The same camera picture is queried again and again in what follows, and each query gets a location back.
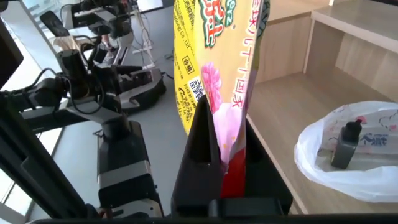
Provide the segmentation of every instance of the floor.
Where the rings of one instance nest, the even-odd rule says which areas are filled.
[[[164,55],[170,54],[174,46],[172,14],[172,7],[146,13],[150,38],[154,43],[152,54],[155,63],[170,75],[174,74],[174,63],[166,60]],[[135,29],[137,24],[133,17],[132,21],[134,33],[141,38],[140,29]],[[141,64],[141,54],[132,56],[130,60],[136,65]],[[177,113],[174,81],[169,78],[164,81],[167,92],[160,101],[153,108],[130,118],[141,123],[164,213],[169,214],[170,197],[187,135]],[[97,145],[96,137],[92,133],[99,129],[100,125],[91,121],[66,127],[54,156],[56,163],[83,200],[96,207],[100,204],[97,196]],[[34,205],[30,220],[40,218],[48,218],[48,215]]]

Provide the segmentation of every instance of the plastic bag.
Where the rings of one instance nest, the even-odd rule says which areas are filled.
[[[346,170],[334,169],[330,165],[331,153],[327,152],[335,144],[329,139],[338,135],[347,122],[357,119],[363,121],[363,129],[356,153]],[[397,125],[397,103],[366,101],[344,105],[304,129],[295,145],[295,163],[311,181],[358,200],[398,202]]]

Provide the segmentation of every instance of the qr code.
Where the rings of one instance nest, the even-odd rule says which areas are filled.
[[[192,90],[195,101],[198,102],[198,100],[205,94],[205,90],[201,85],[200,77],[192,78],[190,81],[188,81],[188,85]]]

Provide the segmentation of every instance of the yellow snack bag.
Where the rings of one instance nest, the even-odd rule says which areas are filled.
[[[176,0],[174,4],[178,113],[189,133],[197,101],[206,95],[226,172],[222,197],[244,193],[246,112],[269,8],[269,0]]]
[[[195,58],[225,171],[221,197],[244,196],[246,113],[258,69],[257,63],[252,70],[252,62],[259,56],[253,60],[263,3],[198,0],[195,8]]]
[[[205,94],[195,60],[193,31],[197,0],[174,2],[174,84],[178,114],[187,132],[191,128],[197,102]]]

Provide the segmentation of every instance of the wooden shelf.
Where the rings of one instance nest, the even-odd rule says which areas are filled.
[[[312,12],[318,22],[398,53],[398,7],[352,0]]]
[[[311,11],[325,7],[329,0],[276,0],[272,1],[267,25],[309,16]]]
[[[311,182],[294,162],[294,146],[306,126],[341,105],[366,100],[390,101],[338,68],[317,75],[296,73],[255,85],[248,120],[291,191],[298,213],[398,210],[398,204],[360,202]]]

